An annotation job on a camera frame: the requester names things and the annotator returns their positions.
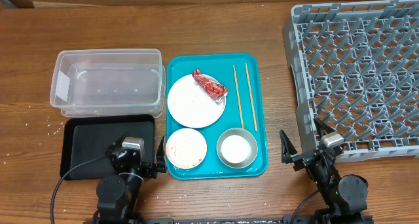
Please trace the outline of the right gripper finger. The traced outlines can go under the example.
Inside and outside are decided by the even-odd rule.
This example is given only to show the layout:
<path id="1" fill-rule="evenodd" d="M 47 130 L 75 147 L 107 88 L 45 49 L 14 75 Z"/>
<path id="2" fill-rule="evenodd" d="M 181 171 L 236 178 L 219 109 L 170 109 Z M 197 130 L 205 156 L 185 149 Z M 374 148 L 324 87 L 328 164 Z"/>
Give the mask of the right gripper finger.
<path id="1" fill-rule="evenodd" d="M 314 124 L 316 126 L 317 133 L 321 140 L 329 139 L 336 133 L 335 129 L 331 128 L 317 117 L 314 118 Z"/>
<path id="2" fill-rule="evenodd" d="M 284 130 L 280 130 L 280 139 L 282 145 L 282 163 L 294 163 L 295 157 L 299 154 Z"/>

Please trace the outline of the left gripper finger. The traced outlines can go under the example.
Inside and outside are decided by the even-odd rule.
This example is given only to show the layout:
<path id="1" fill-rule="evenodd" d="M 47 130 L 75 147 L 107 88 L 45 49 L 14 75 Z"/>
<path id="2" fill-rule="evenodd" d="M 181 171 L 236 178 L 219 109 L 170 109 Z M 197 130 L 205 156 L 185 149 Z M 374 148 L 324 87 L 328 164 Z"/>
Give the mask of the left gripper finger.
<path id="1" fill-rule="evenodd" d="M 115 149 L 122 148 L 123 147 L 122 144 L 126 138 L 127 138 L 127 133 L 123 134 L 116 142 L 114 142 L 113 147 Z"/>
<path id="2" fill-rule="evenodd" d="M 160 140 L 160 144 L 158 146 L 156 155 L 155 155 L 155 164 L 156 170 L 158 173 L 166 173 L 167 171 L 167 164 L 165 158 L 165 144 L 166 144 L 166 136 L 163 136 Z"/>

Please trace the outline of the grey metal bowl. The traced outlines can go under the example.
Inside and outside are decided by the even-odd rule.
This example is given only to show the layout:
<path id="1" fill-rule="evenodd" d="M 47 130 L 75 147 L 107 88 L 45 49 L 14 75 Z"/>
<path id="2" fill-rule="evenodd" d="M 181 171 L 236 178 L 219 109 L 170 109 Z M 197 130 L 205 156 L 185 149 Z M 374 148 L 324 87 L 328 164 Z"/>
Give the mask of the grey metal bowl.
<path id="1" fill-rule="evenodd" d="M 239 164 L 231 164 L 229 162 L 227 162 L 224 157 L 221 154 L 221 144 L 224 141 L 225 138 L 231 136 L 231 135 L 238 135 L 243 137 L 251 146 L 251 153 L 248 156 L 248 158 L 239 163 Z M 242 128 L 231 128 L 226 130 L 225 132 L 223 132 L 219 139 L 217 140 L 217 155 L 220 159 L 220 161 L 225 164 L 226 166 L 230 167 L 230 168 L 235 168 L 235 169 L 240 169 L 240 168 L 245 168 L 247 166 L 249 166 L 255 159 L 258 153 L 258 144 L 257 141 L 255 139 L 255 137 L 248 132 L 245 129 Z"/>

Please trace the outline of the large white round plate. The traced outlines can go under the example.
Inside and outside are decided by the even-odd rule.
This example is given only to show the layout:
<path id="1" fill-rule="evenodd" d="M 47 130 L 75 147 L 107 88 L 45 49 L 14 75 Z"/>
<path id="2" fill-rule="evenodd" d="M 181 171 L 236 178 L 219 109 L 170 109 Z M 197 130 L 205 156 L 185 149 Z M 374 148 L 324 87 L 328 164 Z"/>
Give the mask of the large white round plate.
<path id="1" fill-rule="evenodd" d="M 179 124 L 188 128 L 204 128 L 215 123 L 227 105 L 225 97 L 215 103 L 195 82 L 191 74 L 178 79 L 170 88 L 168 111 Z"/>

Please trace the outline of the wooden chopstick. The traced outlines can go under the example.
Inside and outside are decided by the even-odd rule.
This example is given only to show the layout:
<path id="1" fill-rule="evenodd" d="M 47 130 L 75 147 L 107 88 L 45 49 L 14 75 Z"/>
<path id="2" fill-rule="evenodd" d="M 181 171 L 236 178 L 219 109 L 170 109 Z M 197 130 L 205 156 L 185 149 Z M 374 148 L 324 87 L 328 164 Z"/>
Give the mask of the wooden chopstick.
<path id="1" fill-rule="evenodd" d="M 239 110 L 239 116 L 240 116 L 240 124 L 241 124 L 241 128 L 244 129 L 245 126 L 244 126 L 244 119 L 243 119 L 243 115 L 242 115 L 242 105 L 241 105 L 240 91 L 239 91 L 239 87 L 238 87 L 238 78 L 237 78 L 237 74 L 236 74 L 235 65 L 233 65 L 232 68 L 233 68 L 234 82 L 235 82 L 235 87 L 236 87 L 236 95 L 237 95 L 237 100 L 238 100 L 238 110 Z"/>
<path id="2" fill-rule="evenodd" d="M 249 77 L 249 70 L 248 70 L 247 63 L 245 63 L 245 69 L 246 69 L 247 85 L 248 85 L 248 90 L 249 90 L 249 99 L 250 99 L 251 110 L 252 110 L 252 115 L 253 115 L 254 129 L 255 129 L 256 132 L 258 132 L 257 118 L 256 118 L 256 113 L 255 113 L 254 101 L 253 101 L 253 92 L 252 92 L 251 81 L 250 81 L 250 77 Z"/>

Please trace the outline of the red snack wrapper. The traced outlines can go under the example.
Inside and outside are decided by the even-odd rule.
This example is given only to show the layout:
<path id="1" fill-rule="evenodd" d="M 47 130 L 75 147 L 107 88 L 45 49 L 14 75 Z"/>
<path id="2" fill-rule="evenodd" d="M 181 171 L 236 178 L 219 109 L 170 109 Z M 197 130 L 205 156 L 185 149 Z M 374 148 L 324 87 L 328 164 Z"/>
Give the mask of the red snack wrapper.
<path id="1" fill-rule="evenodd" d="M 206 77 L 199 69 L 192 72 L 192 77 L 200 88 L 217 104 L 227 96 L 229 89 L 216 80 Z"/>

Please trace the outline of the white cup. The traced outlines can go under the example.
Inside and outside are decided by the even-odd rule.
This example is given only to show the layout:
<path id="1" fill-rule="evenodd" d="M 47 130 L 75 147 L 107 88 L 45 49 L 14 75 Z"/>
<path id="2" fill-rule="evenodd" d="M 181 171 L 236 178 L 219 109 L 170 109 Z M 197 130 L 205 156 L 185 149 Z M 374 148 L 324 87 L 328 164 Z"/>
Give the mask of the white cup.
<path id="1" fill-rule="evenodd" d="M 221 144 L 221 154 L 231 164 L 245 161 L 251 153 L 250 144 L 241 136 L 231 135 Z"/>

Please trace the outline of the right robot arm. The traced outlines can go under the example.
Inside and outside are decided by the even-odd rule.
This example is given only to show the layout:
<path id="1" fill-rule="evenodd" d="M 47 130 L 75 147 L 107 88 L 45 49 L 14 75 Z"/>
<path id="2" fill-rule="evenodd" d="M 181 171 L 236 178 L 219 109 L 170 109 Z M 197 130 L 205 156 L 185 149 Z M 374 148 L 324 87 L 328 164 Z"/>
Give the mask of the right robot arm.
<path id="1" fill-rule="evenodd" d="M 297 206 L 292 216 L 283 217 L 283 222 L 372 223 L 371 217 L 363 215 L 367 209 L 367 180 L 353 174 L 342 177 L 335 167 L 337 156 L 343 152 L 344 137 L 318 118 L 314 119 L 314 124 L 320 143 L 313 151 L 302 154 L 297 152 L 286 133 L 280 131 L 282 162 L 292 163 L 294 171 L 306 170 L 317 187 Z M 327 207 L 316 210 L 314 215 L 298 216 L 301 208 L 316 194 L 321 195 Z"/>

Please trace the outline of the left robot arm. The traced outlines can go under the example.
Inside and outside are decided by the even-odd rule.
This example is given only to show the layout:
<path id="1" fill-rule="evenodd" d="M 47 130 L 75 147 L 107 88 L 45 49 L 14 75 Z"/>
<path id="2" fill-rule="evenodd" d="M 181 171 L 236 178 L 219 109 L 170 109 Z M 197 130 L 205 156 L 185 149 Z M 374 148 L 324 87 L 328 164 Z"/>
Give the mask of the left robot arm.
<path id="1" fill-rule="evenodd" d="M 165 144 L 166 138 L 162 137 L 152 162 L 144 160 L 146 148 L 141 138 L 123 136 L 108 147 L 105 156 L 115 174 L 98 183 L 98 210 L 93 223 L 146 223 L 136 212 L 137 198 L 145 178 L 155 179 L 167 171 Z"/>

